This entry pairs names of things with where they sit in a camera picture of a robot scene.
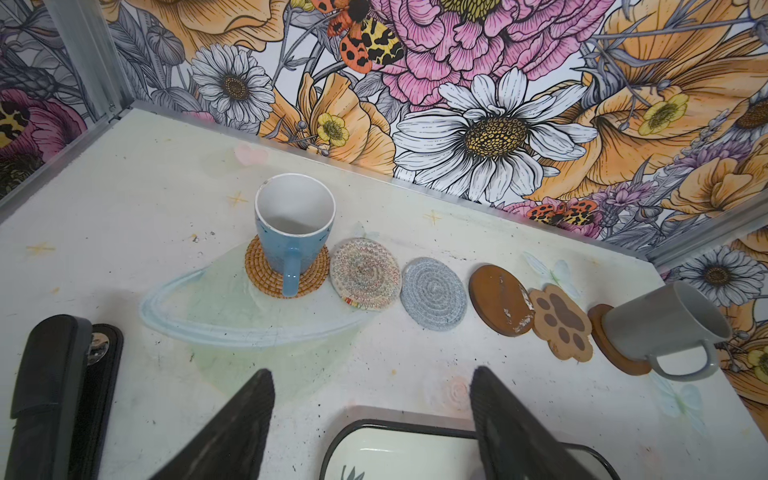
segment paw print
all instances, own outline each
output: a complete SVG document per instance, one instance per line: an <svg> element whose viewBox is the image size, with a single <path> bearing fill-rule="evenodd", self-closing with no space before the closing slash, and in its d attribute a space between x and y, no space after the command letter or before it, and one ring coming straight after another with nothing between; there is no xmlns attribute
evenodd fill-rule
<svg viewBox="0 0 768 480"><path fill-rule="evenodd" d="M592 358L588 338L592 323L559 286L547 285L543 292L532 290L531 301L535 310L533 331L538 338L547 340L554 356L560 360L573 357L579 362Z"/></svg>

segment pink flower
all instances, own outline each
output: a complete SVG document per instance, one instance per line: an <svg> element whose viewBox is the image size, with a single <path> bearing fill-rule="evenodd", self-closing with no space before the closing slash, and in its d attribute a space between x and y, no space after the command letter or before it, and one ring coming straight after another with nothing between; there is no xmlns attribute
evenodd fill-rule
<svg viewBox="0 0 768 480"><path fill-rule="evenodd" d="M381 70L390 94L427 108L444 83L512 67L535 80L563 64L600 26L613 0L371 0L406 56Z"/></svg>
<svg viewBox="0 0 768 480"><path fill-rule="evenodd" d="M26 122L21 134L0 148L0 161L28 157L47 162L86 129L80 115L56 98L33 100L25 92L9 88L0 91L0 101L3 111L17 111L19 123Z"/></svg>
<svg viewBox="0 0 768 480"><path fill-rule="evenodd" d="M518 217L528 218L528 212L540 205L552 205L555 209L564 207L563 210L567 210L578 202L580 202L580 200L577 198L571 198L566 202L555 198L544 197L544 199L541 200L541 203L534 202L533 200L525 200L517 204L505 205L502 207L502 210ZM598 238L598 235L600 235L601 232L600 220L602 219L603 214L596 210L592 212L591 223L587 223L586 225L573 225L568 222L559 222L557 227L569 232L578 233L579 235L584 235L585 237Z"/></svg>

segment mug handle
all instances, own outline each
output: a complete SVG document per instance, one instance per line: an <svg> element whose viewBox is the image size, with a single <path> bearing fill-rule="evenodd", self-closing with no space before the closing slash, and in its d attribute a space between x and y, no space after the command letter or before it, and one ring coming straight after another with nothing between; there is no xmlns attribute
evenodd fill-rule
<svg viewBox="0 0 768 480"><path fill-rule="evenodd" d="M283 260L283 296L299 294L299 275L301 274L301 253L297 248L289 248Z"/></svg>
<svg viewBox="0 0 768 480"><path fill-rule="evenodd" d="M693 382L695 380L705 379L708 376L714 374L720 367L715 363L717 352L715 352L714 345L712 345L710 342L707 342L706 340L701 340L699 343L702 347L704 347L704 351L707 352L707 363L704 364L704 366L701 367L698 372L686 373L685 375L672 375L671 373L665 372L664 369L661 368L657 357L653 354L647 357L648 363L650 363L650 367L654 369L656 373L658 373L660 376L663 376L667 380L673 380L675 382Z"/></svg>

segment gray mug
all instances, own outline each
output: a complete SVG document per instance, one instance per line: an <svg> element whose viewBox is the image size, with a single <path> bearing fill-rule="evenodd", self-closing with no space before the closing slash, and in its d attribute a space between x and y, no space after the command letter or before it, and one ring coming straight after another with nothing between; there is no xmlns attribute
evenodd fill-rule
<svg viewBox="0 0 768 480"><path fill-rule="evenodd" d="M685 282L662 286L603 316L603 330L622 355L647 360L656 373L677 382L705 379L718 369L714 344L730 339L725 316L699 290ZM657 357L704 347L707 364L686 375L666 373Z"/></svg>

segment coaster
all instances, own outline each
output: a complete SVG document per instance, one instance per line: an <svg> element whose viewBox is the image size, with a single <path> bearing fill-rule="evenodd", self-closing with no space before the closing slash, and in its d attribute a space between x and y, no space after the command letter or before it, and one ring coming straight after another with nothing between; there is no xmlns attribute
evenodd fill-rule
<svg viewBox="0 0 768 480"><path fill-rule="evenodd" d="M554 356L560 360L573 357L579 362L592 359L592 323L562 288L550 284L543 292L531 290L531 301L535 310L533 332L547 340Z"/></svg>
<svg viewBox="0 0 768 480"><path fill-rule="evenodd" d="M603 330L603 315L613 310L614 307L601 303L589 309L589 320L592 322L592 339L597 343L598 348L608 358L608 361L614 364L622 372L640 376L650 373L650 363L646 361L637 362L621 355L611 341L605 336Z"/></svg>
<svg viewBox="0 0 768 480"><path fill-rule="evenodd" d="M329 265L328 247L323 245L323 249L310 268L299 276L299 294L288 297L283 296L283 276L272 270L266 262L258 236L251 240L245 253L245 271L251 283L257 289L275 298L299 298L319 289L326 281Z"/></svg>
<svg viewBox="0 0 768 480"><path fill-rule="evenodd" d="M520 336L533 326L533 305L528 292L511 273L496 265L483 265L469 279L469 298L482 321L496 333Z"/></svg>
<svg viewBox="0 0 768 480"><path fill-rule="evenodd" d="M331 284L349 305L384 310L400 293L400 268L377 242L353 238L342 243L331 259Z"/></svg>
<svg viewBox="0 0 768 480"><path fill-rule="evenodd" d="M467 312L462 281L434 258L417 258L406 266L400 300L416 323L438 332L457 326Z"/></svg>

